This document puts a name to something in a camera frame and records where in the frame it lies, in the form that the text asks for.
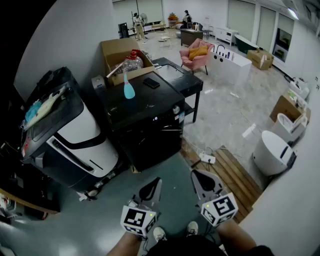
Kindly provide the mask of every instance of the shoe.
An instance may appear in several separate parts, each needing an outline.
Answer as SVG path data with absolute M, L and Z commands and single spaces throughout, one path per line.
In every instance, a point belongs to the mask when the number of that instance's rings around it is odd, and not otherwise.
M 198 234 L 198 223 L 196 223 L 195 221 L 191 221 L 188 224 L 188 227 L 186 228 L 186 236 L 193 236 L 193 235 L 197 235 Z
M 167 241 L 167 238 L 166 238 L 166 233 L 165 231 L 157 226 L 154 230 L 153 230 L 153 236 L 154 236 L 154 239 L 156 240 L 156 242 L 158 243 L 160 240 L 162 241 Z

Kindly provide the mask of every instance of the ceiling light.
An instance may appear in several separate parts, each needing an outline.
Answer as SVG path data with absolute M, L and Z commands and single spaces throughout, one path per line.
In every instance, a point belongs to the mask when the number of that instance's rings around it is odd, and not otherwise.
M 291 14 L 295 19 L 299 20 L 299 19 L 298 19 L 298 16 L 296 15 L 296 13 L 295 13 L 292 9 L 288 8 L 288 10 L 289 10 L 290 14 Z

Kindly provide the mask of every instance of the freestanding bathtub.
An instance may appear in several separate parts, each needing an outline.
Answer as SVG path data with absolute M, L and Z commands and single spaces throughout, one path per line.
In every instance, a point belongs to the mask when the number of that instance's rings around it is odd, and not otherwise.
M 217 51 L 217 47 L 218 44 L 214 44 L 214 48 L 212 48 L 210 54 L 210 76 L 213 79 L 219 78 L 233 85 L 245 83 L 248 80 L 252 65 L 251 60 L 233 51 L 224 49 L 222 46 L 219 46 Z
M 250 42 L 248 39 L 244 38 L 239 34 L 236 34 L 234 36 L 238 50 L 244 54 L 247 54 L 249 50 L 255 50 L 259 48 L 259 46 L 255 45 L 254 43 Z

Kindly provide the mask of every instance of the smartphone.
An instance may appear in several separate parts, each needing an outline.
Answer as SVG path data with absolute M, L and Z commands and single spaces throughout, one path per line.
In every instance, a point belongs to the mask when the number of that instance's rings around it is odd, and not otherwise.
M 146 78 L 143 80 L 143 83 L 149 87 L 151 87 L 152 89 L 155 89 L 157 87 L 160 86 L 160 83 L 158 83 L 157 81 L 151 79 L 151 78 Z

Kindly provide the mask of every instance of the cardboard box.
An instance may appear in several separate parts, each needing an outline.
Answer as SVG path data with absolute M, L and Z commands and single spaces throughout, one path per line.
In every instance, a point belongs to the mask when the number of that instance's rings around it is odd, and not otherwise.
M 133 49 L 140 50 L 137 41 L 134 38 L 122 38 L 101 42 L 102 52 L 105 63 L 105 73 L 109 74 L 116 64 L 120 64 L 130 55 Z M 143 68 L 126 73 L 128 80 L 155 71 L 156 69 L 151 61 L 141 51 L 138 56 L 143 61 Z M 113 75 L 109 79 L 110 85 L 119 85 L 124 82 L 124 74 Z
M 272 54 L 265 50 L 248 50 L 246 58 L 252 61 L 252 64 L 260 70 L 268 70 L 274 62 Z
M 291 122 L 296 121 L 298 117 L 300 117 L 304 110 L 302 107 L 296 107 L 295 102 L 290 98 L 289 90 L 286 90 L 283 95 L 280 96 L 279 100 L 275 104 L 270 118 L 272 121 L 276 122 L 279 113 L 286 115 Z M 309 123 L 311 117 L 311 110 L 307 107 L 306 109 L 306 118 L 307 123 Z

